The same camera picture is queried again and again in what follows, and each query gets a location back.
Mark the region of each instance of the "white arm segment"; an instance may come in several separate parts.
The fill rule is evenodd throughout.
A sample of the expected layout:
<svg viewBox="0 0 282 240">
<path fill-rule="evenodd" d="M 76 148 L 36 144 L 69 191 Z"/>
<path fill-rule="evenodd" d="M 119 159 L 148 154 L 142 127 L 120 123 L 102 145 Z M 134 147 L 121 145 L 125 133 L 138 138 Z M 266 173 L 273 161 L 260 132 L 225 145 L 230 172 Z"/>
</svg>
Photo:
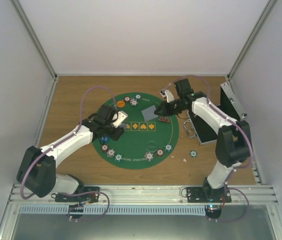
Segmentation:
<svg viewBox="0 0 282 240">
<path fill-rule="evenodd" d="M 210 173 L 207 176 L 207 182 L 210 184 L 211 188 L 219 189 L 224 186 L 224 182 L 226 181 L 229 174 L 234 170 L 234 168 L 241 165 L 241 162 L 237 162 L 233 164 L 231 167 L 226 167 L 222 165 L 218 160 Z"/>
<path fill-rule="evenodd" d="M 192 111 L 194 114 L 202 118 L 214 130 L 214 132 L 218 134 L 219 129 L 222 126 L 231 126 L 232 124 L 220 117 L 215 111 L 212 110 L 211 106 L 213 106 L 215 109 L 218 109 L 212 102 L 208 104 L 206 97 L 201 97 L 192 102 Z M 237 122 L 236 119 L 228 116 L 220 109 L 218 109 L 218 111 L 226 116 L 227 119 L 230 119 L 235 123 Z M 238 162 L 233 164 L 231 167 L 226 167 L 217 160 L 212 172 L 207 177 L 208 183 L 213 189 L 223 187 L 225 180 L 232 172 L 232 170 L 240 165 L 241 163 Z"/>
<path fill-rule="evenodd" d="M 167 90 L 167 89 L 166 90 L 161 90 L 160 91 L 160 95 L 164 99 L 166 99 L 167 103 L 170 103 L 170 102 L 172 102 L 175 99 L 175 97 L 173 96 L 172 92 L 170 92 L 170 90 Z"/>
<path fill-rule="evenodd" d="M 192 102 L 192 112 L 202 118 L 214 130 L 214 132 L 218 134 L 219 128 L 222 126 L 231 126 L 231 123 L 221 118 L 215 111 L 211 109 L 210 106 L 218 109 L 212 102 L 208 104 L 206 97 L 200 97 Z M 228 116 L 220 109 L 218 109 L 218 111 L 224 116 L 227 116 L 227 118 L 233 122 L 237 122 L 236 119 Z"/>
<path fill-rule="evenodd" d="M 73 134 L 77 128 L 78 126 L 76 126 L 74 130 L 69 132 L 67 135 L 61 137 L 60 139 L 50 143 L 49 145 L 41 147 L 41 151 L 45 152 L 51 146 L 67 138 L 68 136 Z M 74 153 L 76 150 L 83 147 L 84 145 L 88 145 L 89 143 L 91 143 L 92 139 L 93 139 L 93 132 L 91 132 L 89 128 L 87 128 L 86 126 L 82 125 L 80 130 L 76 133 L 76 135 L 74 135 L 67 141 L 61 143 L 59 146 L 55 147 L 52 151 L 49 151 L 46 155 L 54 157 L 55 167 L 57 168 L 64 159 L 66 159 L 68 156 L 70 156 L 72 153 Z"/>
<path fill-rule="evenodd" d="M 69 175 L 56 174 L 55 185 L 51 193 L 73 194 L 79 186 L 77 180 Z"/>
<path fill-rule="evenodd" d="M 115 128 L 119 127 L 120 124 L 128 117 L 128 115 L 124 111 L 119 111 L 117 116 L 114 116 L 113 119 L 116 119 L 113 122 L 113 126 Z M 52 142 L 49 145 L 41 147 L 41 151 L 45 152 L 55 144 L 59 143 L 63 139 L 67 138 L 68 136 L 74 134 L 78 126 L 76 126 L 71 132 L 66 134 L 65 136 L 61 137 L 60 139 Z M 66 140 L 65 142 L 61 143 L 59 146 L 54 147 L 53 150 L 49 151 L 46 155 L 53 156 L 55 160 L 55 167 L 57 168 L 59 164 L 74 153 L 79 148 L 88 145 L 93 140 L 93 132 L 86 126 L 81 126 L 80 130 L 72 136 L 70 139 Z M 55 185 L 54 188 L 51 190 L 52 193 L 66 193 L 66 194 L 73 194 L 79 186 L 77 180 L 69 175 L 60 175 L 56 174 Z"/>
</svg>

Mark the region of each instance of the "metal clip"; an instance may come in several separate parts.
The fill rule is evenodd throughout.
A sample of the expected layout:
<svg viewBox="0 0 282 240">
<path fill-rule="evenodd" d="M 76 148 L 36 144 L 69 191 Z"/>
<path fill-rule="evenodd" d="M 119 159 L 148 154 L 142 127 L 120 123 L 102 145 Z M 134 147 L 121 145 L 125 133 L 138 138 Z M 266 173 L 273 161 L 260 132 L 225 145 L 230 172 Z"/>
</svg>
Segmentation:
<svg viewBox="0 0 282 240">
<path fill-rule="evenodd" d="M 195 128 L 193 127 L 192 121 L 191 121 L 190 119 L 184 121 L 183 127 L 184 127 L 184 129 L 185 129 L 186 135 L 187 135 L 189 138 L 192 139 L 192 138 L 198 137 L 197 134 L 196 134 Z"/>
</svg>

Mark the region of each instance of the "white poker chip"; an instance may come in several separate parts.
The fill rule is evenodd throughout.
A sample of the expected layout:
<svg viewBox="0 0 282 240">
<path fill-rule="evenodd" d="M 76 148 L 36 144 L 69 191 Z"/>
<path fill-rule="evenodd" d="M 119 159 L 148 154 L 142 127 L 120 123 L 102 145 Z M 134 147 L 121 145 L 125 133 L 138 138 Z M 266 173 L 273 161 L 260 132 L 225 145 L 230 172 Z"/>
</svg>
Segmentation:
<svg viewBox="0 0 282 240">
<path fill-rule="evenodd" d="M 106 153 L 106 155 L 110 158 L 114 157 L 115 154 L 116 154 L 116 151 L 114 149 L 109 149 Z"/>
<path fill-rule="evenodd" d="M 108 150 L 108 145 L 102 145 L 101 148 L 102 148 L 102 150 L 104 150 L 104 151 L 105 151 L 105 150 Z"/>
<path fill-rule="evenodd" d="M 132 99 L 130 100 L 130 104 L 131 104 L 132 106 L 136 106 L 136 105 L 138 105 L 138 101 L 132 98 Z"/>
<path fill-rule="evenodd" d="M 146 153 L 144 154 L 144 157 L 145 157 L 145 159 L 148 160 L 149 162 L 154 158 L 152 152 L 146 152 Z"/>
<path fill-rule="evenodd" d="M 163 156 L 163 150 L 162 149 L 158 149 L 158 150 L 156 150 L 156 155 L 158 156 L 158 157 L 161 157 L 161 156 Z"/>
</svg>

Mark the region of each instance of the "glass panel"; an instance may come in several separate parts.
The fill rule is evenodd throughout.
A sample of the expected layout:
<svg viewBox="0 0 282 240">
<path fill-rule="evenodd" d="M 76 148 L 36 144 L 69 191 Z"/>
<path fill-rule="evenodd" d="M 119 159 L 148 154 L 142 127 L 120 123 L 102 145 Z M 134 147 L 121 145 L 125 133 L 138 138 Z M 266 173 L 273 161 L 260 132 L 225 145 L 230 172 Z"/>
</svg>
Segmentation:
<svg viewBox="0 0 282 240">
<path fill-rule="evenodd" d="M 226 206 L 222 219 L 234 219 L 246 206 Z M 209 222 L 204 216 L 106 215 L 92 222 L 69 222 L 60 214 L 20 214 L 14 240 L 273 240 L 265 206 L 252 206 L 234 223 Z"/>
</svg>

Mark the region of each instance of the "cable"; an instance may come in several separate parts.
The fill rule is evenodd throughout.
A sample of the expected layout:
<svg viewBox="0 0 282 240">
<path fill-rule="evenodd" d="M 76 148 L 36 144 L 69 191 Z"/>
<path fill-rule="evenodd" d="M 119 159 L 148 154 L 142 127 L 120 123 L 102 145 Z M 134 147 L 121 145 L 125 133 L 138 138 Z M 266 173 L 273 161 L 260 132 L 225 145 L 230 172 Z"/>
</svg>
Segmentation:
<svg viewBox="0 0 282 240">
<path fill-rule="evenodd" d="M 238 217 L 238 218 L 235 218 L 235 219 L 220 219 L 220 220 L 215 219 L 215 218 L 210 218 L 210 217 L 208 217 L 207 215 L 205 215 L 205 217 L 206 217 L 209 221 L 215 220 L 216 222 L 220 222 L 220 223 L 234 223 L 234 222 L 237 222 L 237 221 L 241 221 L 241 220 L 245 219 L 245 218 L 248 216 L 248 213 L 250 212 L 250 203 L 249 203 L 249 200 L 248 200 L 247 196 L 246 196 L 241 190 L 239 190 L 239 189 L 237 189 L 237 188 L 234 188 L 234 187 L 229 187 L 227 190 L 234 190 L 234 191 L 237 191 L 237 192 L 241 193 L 242 196 L 245 198 L 246 204 L 247 204 L 247 208 L 246 208 L 244 214 L 243 214 L 242 216 Z"/>
<path fill-rule="evenodd" d="M 222 198 L 222 206 L 220 208 L 223 208 L 226 204 L 226 199 L 224 196 L 221 196 L 221 198 Z"/>
<path fill-rule="evenodd" d="M 184 196 L 184 195 L 182 195 L 182 193 L 183 193 L 183 190 L 184 190 L 184 189 L 187 189 L 187 186 L 186 186 L 186 187 L 184 187 L 184 188 L 181 190 L 180 195 L 181 195 L 182 197 L 184 197 L 184 198 L 187 198 L 187 195 L 185 195 L 185 196 Z"/>
<path fill-rule="evenodd" d="M 224 120 L 228 121 L 230 124 L 232 124 L 242 135 L 243 135 L 243 138 L 247 144 L 247 147 L 249 149 L 249 153 L 250 153 L 250 161 L 247 165 L 245 166 L 238 166 L 238 167 L 235 167 L 234 168 L 234 171 L 236 171 L 236 169 L 245 169 L 245 168 L 248 168 L 252 165 L 252 163 L 254 162 L 255 158 L 254 158 L 254 154 L 253 154 L 253 150 L 252 150 L 252 144 L 250 143 L 250 140 L 248 138 L 248 136 L 246 135 L 246 133 L 242 130 L 241 127 L 239 127 L 235 122 L 233 122 L 232 120 L 228 119 L 228 117 L 224 116 L 219 110 L 217 110 L 211 103 L 210 101 L 210 85 L 208 84 L 208 82 L 201 76 L 197 76 L 197 75 L 185 75 L 185 76 L 181 76 L 175 80 L 173 80 L 172 82 L 170 82 L 164 89 L 166 90 L 168 87 L 170 87 L 172 84 L 174 84 L 175 82 L 177 81 L 180 81 L 182 79 L 186 79 L 188 77 L 195 77 L 195 78 L 198 78 L 200 79 L 201 81 L 203 81 L 206 86 L 207 86 L 207 94 L 206 94 L 206 102 L 207 104 L 210 106 L 210 108 L 216 113 L 218 114 L 221 118 L 223 118 Z"/>
<path fill-rule="evenodd" d="M 187 117 L 187 118 L 182 118 L 182 117 L 179 117 L 179 114 L 176 115 L 179 119 L 183 119 L 183 120 L 187 120 L 187 119 L 190 119 L 190 117 Z"/>
<path fill-rule="evenodd" d="M 107 194 L 105 194 L 102 191 L 86 191 L 86 192 L 82 192 L 82 193 L 78 193 L 78 194 L 68 194 L 68 193 L 60 193 L 60 194 L 64 195 L 64 196 L 69 196 L 69 197 L 79 197 L 79 196 L 83 196 L 83 195 L 87 195 L 87 194 L 101 194 L 101 195 L 104 195 L 106 197 L 106 199 L 107 199 L 107 206 L 106 206 L 105 211 L 101 215 L 99 215 L 99 216 L 97 216 L 95 218 L 91 218 L 91 219 L 75 219 L 75 222 L 91 222 L 91 221 L 94 221 L 94 220 L 98 220 L 98 219 L 104 217 L 106 215 L 106 213 L 108 212 L 109 208 L 110 208 L 110 198 L 109 198 L 109 196 Z M 67 217 L 69 218 L 69 221 L 72 220 L 72 217 L 70 216 L 71 211 L 73 209 L 75 209 L 75 208 L 80 208 L 82 206 L 84 206 L 84 204 L 80 205 L 80 206 L 70 207 L 69 208 L 69 210 L 67 212 Z"/>
<path fill-rule="evenodd" d="M 31 198 L 34 193 L 31 193 L 30 195 L 28 196 L 25 196 L 25 184 L 26 184 L 26 181 L 27 181 L 27 178 L 31 172 L 31 170 L 33 169 L 33 167 L 37 164 L 37 162 L 44 156 L 46 155 L 47 153 L 49 153 L 50 151 L 53 151 L 54 148 L 56 148 L 57 146 L 59 146 L 60 144 L 64 143 L 65 141 L 69 140 L 70 138 L 72 138 L 73 136 L 75 136 L 77 134 L 77 132 L 80 130 L 81 126 L 82 126 L 82 113 L 83 113 L 83 102 L 84 102 L 84 99 L 86 97 L 86 95 L 93 89 L 97 89 L 97 88 L 101 88 L 101 89 L 105 89 L 107 90 L 111 95 L 112 95 L 112 98 L 113 98 L 113 105 L 114 105 L 114 108 L 116 111 L 118 111 L 118 108 L 117 108 L 117 102 L 116 102 L 116 99 L 115 99 L 115 95 L 112 91 L 110 91 L 110 89 L 108 89 L 107 87 L 105 86 L 93 86 L 91 88 L 89 88 L 82 96 L 82 99 L 81 99 L 81 103 L 80 103 L 80 122 L 79 122 L 79 125 L 77 126 L 77 129 L 69 136 L 65 137 L 64 139 L 60 140 L 59 142 L 57 142 L 55 145 L 51 146 L 50 148 L 48 148 L 45 152 L 41 153 L 32 163 L 31 165 L 29 166 L 29 168 L 26 170 L 25 174 L 24 174 L 24 177 L 22 179 L 22 182 L 21 182 L 21 187 L 20 187 L 20 195 L 21 195 L 21 198 L 24 199 L 24 200 L 27 200 L 29 198 Z"/>
</svg>

